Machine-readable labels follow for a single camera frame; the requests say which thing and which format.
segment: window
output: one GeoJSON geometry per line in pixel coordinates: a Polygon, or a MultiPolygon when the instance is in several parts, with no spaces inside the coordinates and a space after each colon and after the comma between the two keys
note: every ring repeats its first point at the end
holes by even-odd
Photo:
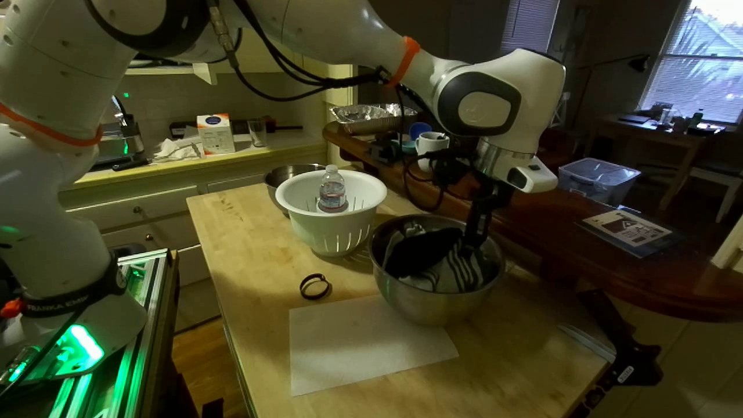
{"type": "Polygon", "coordinates": [[[692,0],[677,19],[640,110],[673,105],[673,113],[731,124],[743,111],[743,5],[740,0],[692,0]]]}

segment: floor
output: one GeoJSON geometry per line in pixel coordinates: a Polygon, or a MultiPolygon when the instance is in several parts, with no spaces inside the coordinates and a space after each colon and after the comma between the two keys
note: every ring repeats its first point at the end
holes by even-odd
{"type": "MultiPolygon", "coordinates": [[[[716,254],[730,228],[740,217],[743,207],[736,204],[734,211],[716,222],[718,204],[723,193],[707,183],[690,183],[671,204],[667,214],[654,214],[656,197],[663,188],[652,181],[639,181],[626,195],[624,204],[649,214],[669,228],[682,229],[690,239],[697,239],[716,254]]],[[[226,344],[222,324],[219,318],[219,306],[214,299],[212,283],[200,283],[180,296],[179,306],[179,333],[175,337],[175,364],[184,375],[186,386],[192,394],[198,408],[208,401],[222,399],[222,416],[243,418],[248,416],[230,355],[226,344]]]]}

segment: white paper sheet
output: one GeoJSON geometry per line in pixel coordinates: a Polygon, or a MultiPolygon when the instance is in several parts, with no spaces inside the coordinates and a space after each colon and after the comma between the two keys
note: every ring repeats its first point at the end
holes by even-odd
{"type": "Polygon", "coordinates": [[[440,328],[416,328],[381,297],[290,308],[290,394],[458,357],[440,328]]]}

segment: desk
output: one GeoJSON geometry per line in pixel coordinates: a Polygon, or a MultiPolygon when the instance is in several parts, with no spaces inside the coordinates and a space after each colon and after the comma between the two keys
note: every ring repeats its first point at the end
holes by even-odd
{"type": "Polygon", "coordinates": [[[593,138],[609,138],[609,139],[622,139],[622,141],[648,141],[648,144],[662,144],[662,146],[671,146],[671,149],[682,152],[682,156],[673,169],[671,183],[656,204],[659,211],[669,210],[671,200],[682,188],[685,177],[690,175],[697,154],[707,141],[705,134],[667,133],[667,130],[656,130],[652,124],[622,124],[620,118],[612,118],[612,116],[599,118],[593,138]]]}
{"type": "MultiPolygon", "coordinates": [[[[339,126],[326,128],[326,139],[374,169],[391,188],[402,191],[402,163],[381,166],[368,144],[356,141],[339,126]]],[[[417,200],[437,195],[430,183],[410,181],[417,200]]],[[[494,239],[512,242],[540,258],[544,274],[568,277],[601,288],[612,297],[649,311],[688,320],[743,320],[743,274],[718,270],[703,248],[677,247],[659,258],[635,261],[584,229],[580,218],[604,207],[570,193],[553,191],[519,195],[493,217],[494,239]]],[[[469,202],[449,197],[440,214],[466,218],[469,202]]]]}
{"type": "MultiPolygon", "coordinates": [[[[446,328],[459,357],[290,397],[288,311],[375,296],[372,264],[320,261],[290,233],[263,183],[187,197],[248,407],[260,418],[563,416],[605,363],[557,330],[579,304],[509,274],[469,320],[446,328]],[[323,272],[330,297],[300,279],[323,272]]],[[[414,214],[391,193],[381,214],[414,214]]]]}

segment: box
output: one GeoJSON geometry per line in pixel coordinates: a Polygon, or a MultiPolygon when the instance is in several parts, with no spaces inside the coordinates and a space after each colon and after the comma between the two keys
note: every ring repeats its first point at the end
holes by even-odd
{"type": "Polygon", "coordinates": [[[200,113],[194,118],[207,154],[235,154],[231,124],[227,113],[200,113]]]}
{"type": "Polygon", "coordinates": [[[599,157],[583,157],[560,168],[560,188],[588,200],[620,204],[640,173],[599,157]]]}

